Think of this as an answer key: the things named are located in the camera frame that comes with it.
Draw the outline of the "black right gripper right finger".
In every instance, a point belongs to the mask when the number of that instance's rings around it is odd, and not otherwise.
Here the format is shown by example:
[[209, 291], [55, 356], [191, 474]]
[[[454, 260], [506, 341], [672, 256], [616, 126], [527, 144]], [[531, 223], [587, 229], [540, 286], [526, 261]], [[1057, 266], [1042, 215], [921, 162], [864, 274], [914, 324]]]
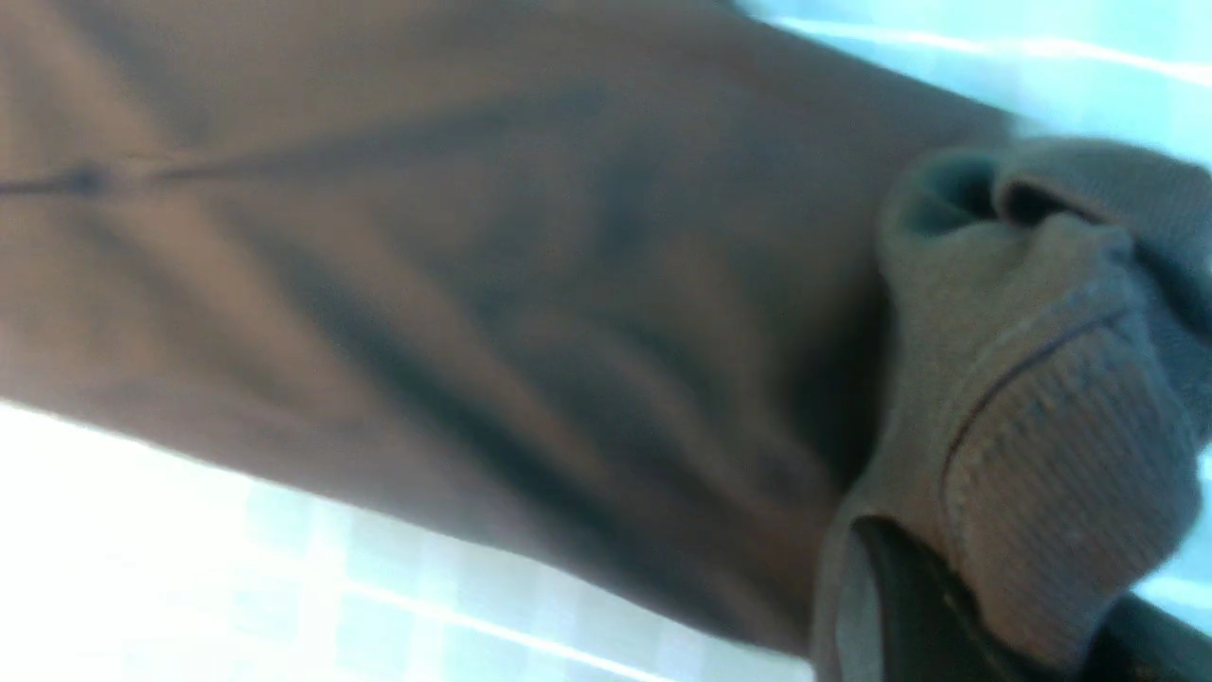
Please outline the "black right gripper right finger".
[[1130, 595], [1107, 617], [1079, 680], [1210, 681], [1211, 638]]

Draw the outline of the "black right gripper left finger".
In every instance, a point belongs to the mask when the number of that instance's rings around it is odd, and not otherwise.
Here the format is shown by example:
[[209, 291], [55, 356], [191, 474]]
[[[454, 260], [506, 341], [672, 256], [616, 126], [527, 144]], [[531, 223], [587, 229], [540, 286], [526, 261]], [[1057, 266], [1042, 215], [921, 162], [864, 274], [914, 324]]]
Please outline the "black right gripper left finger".
[[884, 518], [852, 527], [854, 681], [1050, 681], [981, 624], [930, 548]]

